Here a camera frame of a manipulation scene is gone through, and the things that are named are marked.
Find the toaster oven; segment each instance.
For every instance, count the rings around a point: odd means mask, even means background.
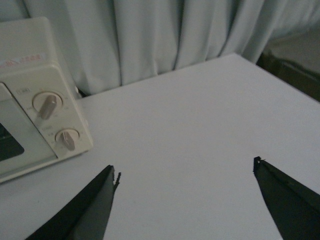
[[[88,151],[77,88],[44,17],[0,23],[0,183]]]

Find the white curtain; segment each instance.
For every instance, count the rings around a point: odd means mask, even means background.
[[[96,94],[320,27],[319,0],[6,0],[0,21],[47,17],[78,87]]]

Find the table surface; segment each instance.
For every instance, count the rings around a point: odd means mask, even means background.
[[[0,185],[0,236],[20,240],[104,167],[121,172],[104,239],[279,240],[261,156],[320,193],[320,105],[231,54],[80,101],[91,151]]]

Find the oven door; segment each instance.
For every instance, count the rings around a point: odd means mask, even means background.
[[[56,159],[47,142],[0,82],[0,183]]]

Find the dial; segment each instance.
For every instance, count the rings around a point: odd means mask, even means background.
[[[76,149],[76,142],[79,139],[79,133],[71,128],[63,129],[55,135],[55,140],[62,143],[69,151]]]
[[[62,107],[61,97],[54,92],[41,92],[33,98],[33,107],[40,113],[43,120],[49,119]]]

